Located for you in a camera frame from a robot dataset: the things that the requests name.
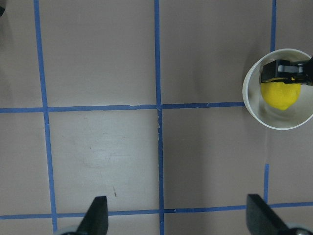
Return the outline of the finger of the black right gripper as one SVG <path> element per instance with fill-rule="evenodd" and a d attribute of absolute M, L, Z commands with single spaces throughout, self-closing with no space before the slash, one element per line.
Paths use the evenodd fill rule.
<path fill-rule="evenodd" d="M 313 85 L 313 58 L 304 61 L 274 60 L 262 67 L 260 83 Z"/>

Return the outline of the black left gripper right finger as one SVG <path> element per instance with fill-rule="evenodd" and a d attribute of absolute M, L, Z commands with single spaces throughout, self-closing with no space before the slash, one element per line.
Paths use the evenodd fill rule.
<path fill-rule="evenodd" d="M 246 225 L 251 235 L 292 235 L 282 219 L 258 194 L 246 197 Z"/>

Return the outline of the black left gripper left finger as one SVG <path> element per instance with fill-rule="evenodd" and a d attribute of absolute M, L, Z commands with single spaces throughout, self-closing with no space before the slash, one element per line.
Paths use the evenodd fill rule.
<path fill-rule="evenodd" d="M 91 206 L 79 224 L 77 235 L 106 235 L 109 227 L 108 204 L 106 196 L 94 198 Z"/>

